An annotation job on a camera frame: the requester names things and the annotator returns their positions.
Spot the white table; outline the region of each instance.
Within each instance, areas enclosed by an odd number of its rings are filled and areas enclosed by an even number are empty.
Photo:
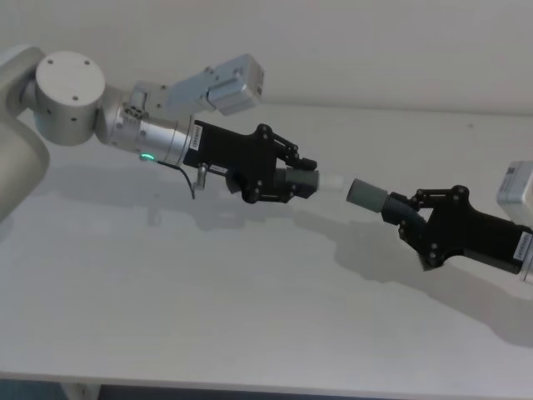
[[[503,216],[533,119],[261,106],[322,170],[407,195],[463,183]],[[0,376],[402,398],[533,396],[533,287],[466,259],[423,273],[380,217],[318,193],[247,205],[219,177],[50,145],[1,226]]]

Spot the floor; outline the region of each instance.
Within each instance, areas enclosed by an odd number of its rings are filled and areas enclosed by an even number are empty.
[[[67,400],[58,383],[0,380],[2,400]]]
[[[0,380],[1,400],[67,400],[58,383]],[[102,386],[98,400],[365,400],[355,397]]]

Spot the cable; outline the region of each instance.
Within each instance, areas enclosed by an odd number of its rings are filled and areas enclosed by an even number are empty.
[[[169,168],[175,169],[175,170],[179,171],[180,173],[182,173],[183,176],[185,177],[185,180],[187,181],[187,185],[189,185],[189,189],[191,190],[192,200],[196,200],[197,197],[196,197],[196,194],[194,193],[194,187],[192,186],[191,179],[189,179],[189,176],[183,170],[183,168],[178,167],[177,165],[167,164],[166,162],[164,163],[163,161],[157,161],[157,163],[161,164],[161,165],[164,165],[165,167],[169,167]]]

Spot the white wall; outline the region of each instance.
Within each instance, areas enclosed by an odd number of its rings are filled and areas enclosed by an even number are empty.
[[[0,48],[172,82],[252,53],[270,102],[533,111],[531,0],[3,0]]]

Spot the green led light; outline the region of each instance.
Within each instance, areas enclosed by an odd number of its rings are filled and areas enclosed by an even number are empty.
[[[153,157],[153,155],[148,154],[146,152],[141,154],[141,157],[144,158],[145,160],[150,160],[150,161],[155,161],[156,160],[156,158]]]

